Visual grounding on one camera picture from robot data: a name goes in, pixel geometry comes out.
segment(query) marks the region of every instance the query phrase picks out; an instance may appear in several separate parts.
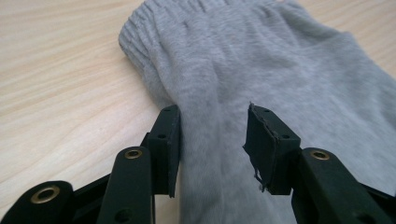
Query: wooden table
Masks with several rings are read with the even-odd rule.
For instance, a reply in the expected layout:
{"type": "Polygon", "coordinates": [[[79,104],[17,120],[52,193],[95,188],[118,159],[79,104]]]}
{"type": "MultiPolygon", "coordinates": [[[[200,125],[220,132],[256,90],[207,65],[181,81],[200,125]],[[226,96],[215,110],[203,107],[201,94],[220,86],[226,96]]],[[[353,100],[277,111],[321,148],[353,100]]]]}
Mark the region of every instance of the wooden table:
{"type": "MultiPolygon", "coordinates": [[[[150,130],[159,109],[118,44],[141,3],[0,1],[0,217],[39,183],[78,189],[108,174],[150,130]]],[[[301,3],[396,77],[395,1],[301,3]]],[[[158,223],[177,217],[177,200],[157,197],[158,223]]]]}

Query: gray fabric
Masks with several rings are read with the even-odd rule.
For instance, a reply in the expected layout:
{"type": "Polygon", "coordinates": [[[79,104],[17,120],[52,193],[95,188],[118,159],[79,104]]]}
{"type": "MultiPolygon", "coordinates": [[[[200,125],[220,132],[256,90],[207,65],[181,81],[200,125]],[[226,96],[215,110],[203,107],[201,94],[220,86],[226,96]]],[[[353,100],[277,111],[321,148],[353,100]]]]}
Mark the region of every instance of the gray fabric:
{"type": "Polygon", "coordinates": [[[290,197],[260,193],[242,149],[249,102],[395,193],[395,81],[296,3],[148,0],[120,46],[158,106],[180,107],[180,223],[295,222],[290,197]]]}

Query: black plastic part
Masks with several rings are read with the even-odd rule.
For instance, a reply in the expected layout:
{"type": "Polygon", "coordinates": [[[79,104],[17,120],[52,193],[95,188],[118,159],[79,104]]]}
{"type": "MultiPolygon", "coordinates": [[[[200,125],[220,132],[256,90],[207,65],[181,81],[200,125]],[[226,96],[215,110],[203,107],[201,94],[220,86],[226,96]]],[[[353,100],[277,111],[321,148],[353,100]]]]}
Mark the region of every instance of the black plastic part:
{"type": "Polygon", "coordinates": [[[64,181],[45,182],[22,194],[6,213],[1,223],[69,223],[74,212],[70,206],[72,201],[73,188],[69,183],[64,181]]]}
{"type": "Polygon", "coordinates": [[[305,187],[304,182],[297,182],[300,186],[293,186],[293,195],[291,197],[291,206],[294,216],[299,224],[317,224],[318,209],[305,187]]]}
{"type": "Polygon", "coordinates": [[[244,149],[256,171],[256,178],[271,194],[290,194],[288,169],[290,161],[300,151],[300,142],[300,137],[271,110],[250,105],[244,149]]]}
{"type": "MultiPolygon", "coordinates": [[[[331,152],[318,148],[304,149],[298,162],[298,170],[318,211],[317,221],[305,220],[299,223],[392,223],[364,187],[331,152]],[[312,156],[315,151],[319,151],[319,155],[327,154],[329,158],[323,160],[312,156]]],[[[312,210],[306,210],[307,214],[298,214],[303,212],[301,206],[304,205],[294,205],[300,206],[297,210],[293,206],[297,219],[313,213],[312,210]]]]}
{"type": "Polygon", "coordinates": [[[393,223],[396,223],[396,197],[390,196],[377,189],[361,184],[374,201],[387,213],[393,223]]]}
{"type": "Polygon", "coordinates": [[[96,223],[109,178],[106,175],[75,191],[73,224],[96,223]]]}
{"type": "Polygon", "coordinates": [[[129,147],[121,151],[114,162],[97,223],[154,223],[151,181],[149,150],[129,147]],[[131,150],[141,154],[128,159],[126,155],[131,150]]]}
{"type": "Polygon", "coordinates": [[[175,197],[180,146],[180,112],[176,105],[164,108],[147,136],[155,194],[175,197]]]}

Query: sock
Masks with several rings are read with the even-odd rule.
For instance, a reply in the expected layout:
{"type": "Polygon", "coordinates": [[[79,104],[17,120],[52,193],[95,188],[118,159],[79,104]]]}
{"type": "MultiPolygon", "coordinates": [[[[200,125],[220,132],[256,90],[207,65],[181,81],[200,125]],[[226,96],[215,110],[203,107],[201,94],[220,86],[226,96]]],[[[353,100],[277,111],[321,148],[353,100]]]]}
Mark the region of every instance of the sock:
{"type": "Polygon", "coordinates": [[[261,193],[242,149],[249,102],[394,194],[395,80],[297,3],[147,0],[120,46],[156,104],[181,110],[180,223],[295,223],[290,197],[261,193]]]}

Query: light wood surface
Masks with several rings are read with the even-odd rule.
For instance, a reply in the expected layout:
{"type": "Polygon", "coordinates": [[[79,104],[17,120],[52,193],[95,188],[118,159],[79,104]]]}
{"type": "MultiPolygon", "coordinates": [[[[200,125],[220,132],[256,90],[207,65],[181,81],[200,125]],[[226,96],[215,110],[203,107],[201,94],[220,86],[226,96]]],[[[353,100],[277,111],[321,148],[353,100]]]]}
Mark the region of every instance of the light wood surface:
{"type": "MultiPolygon", "coordinates": [[[[351,32],[396,77],[396,2],[300,1],[351,32]]],[[[141,0],[0,1],[0,218],[48,180],[81,188],[138,146],[159,109],[118,45],[141,0]]],[[[158,197],[158,223],[177,223],[177,199],[158,197]]]]}

